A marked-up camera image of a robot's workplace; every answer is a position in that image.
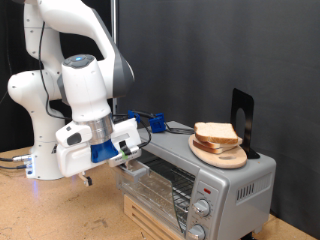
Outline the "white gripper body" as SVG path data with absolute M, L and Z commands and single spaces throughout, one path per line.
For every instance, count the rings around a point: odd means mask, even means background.
M 88 125 L 69 123 L 56 132 L 57 160 L 60 172 L 70 177 L 103 164 L 117 155 L 110 139 L 104 143 L 90 143 L 93 133 Z

